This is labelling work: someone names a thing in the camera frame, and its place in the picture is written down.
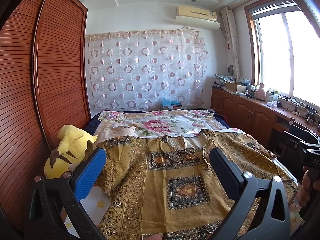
sliding wardrobe door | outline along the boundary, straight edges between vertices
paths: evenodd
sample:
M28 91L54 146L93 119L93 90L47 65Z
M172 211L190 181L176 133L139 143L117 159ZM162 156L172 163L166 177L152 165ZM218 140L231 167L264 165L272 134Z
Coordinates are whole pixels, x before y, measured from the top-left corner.
M84 128L89 121L83 73L87 9L77 0L45 0L34 55L37 102L52 148L61 125Z
M20 230L32 181L58 146L59 129L90 120L86 14L78 0L23 0L0 30L0 205Z
M32 88L33 33L42 3L23 0L0 30L0 203L19 229L32 179L50 154Z

sheer curtain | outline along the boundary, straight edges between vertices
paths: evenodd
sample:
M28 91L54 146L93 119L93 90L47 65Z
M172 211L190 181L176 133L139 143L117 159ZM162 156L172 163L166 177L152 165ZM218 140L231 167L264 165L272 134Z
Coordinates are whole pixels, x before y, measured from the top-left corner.
M235 71L236 80L238 81L241 77L241 69L238 59L238 35L235 18L233 16L232 10L229 10L227 7L221 10L221 15L232 53L233 69Z
M94 107L152 110L161 98L200 106L208 52L196 30L149 30L86 37Z

beige curtain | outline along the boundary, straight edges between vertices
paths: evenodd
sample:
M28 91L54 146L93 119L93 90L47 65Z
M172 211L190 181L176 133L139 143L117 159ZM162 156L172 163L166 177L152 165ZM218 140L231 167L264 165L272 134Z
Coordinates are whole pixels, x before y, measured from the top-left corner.
M238 35L235 18L233 17L232 10L229 10L227 7L222 9L221 15L227 33L228 43L231 49L233 69L235 72L236 80L239 81L241 77L241 69L238 59Z

pikachu plush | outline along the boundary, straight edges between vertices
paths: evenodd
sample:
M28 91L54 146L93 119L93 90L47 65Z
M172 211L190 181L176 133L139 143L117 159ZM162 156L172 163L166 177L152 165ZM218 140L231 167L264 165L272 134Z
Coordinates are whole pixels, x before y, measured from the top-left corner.
M74 171L84 159L87 141L94 143L97 135L92 136L86 131L73 125L61 127L58 138L59 146L54 149L44 165L44 174L47 179L59 178L66 171Z

hand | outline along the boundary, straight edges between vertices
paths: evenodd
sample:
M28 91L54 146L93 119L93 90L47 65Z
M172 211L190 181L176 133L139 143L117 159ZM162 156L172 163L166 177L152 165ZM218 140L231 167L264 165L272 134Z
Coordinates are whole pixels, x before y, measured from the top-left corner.
M146 240L162 240L162 234L156 234L153 236L149 236Z
M302 179L302 188L298 196L298 203L300 206L305 207L307 202L310 200L310 193L308 192L311 184L311 180L308 177L308 167L304 166L303 170L306 172ZM320 180L313 183L313 188L315 190L320 190Z

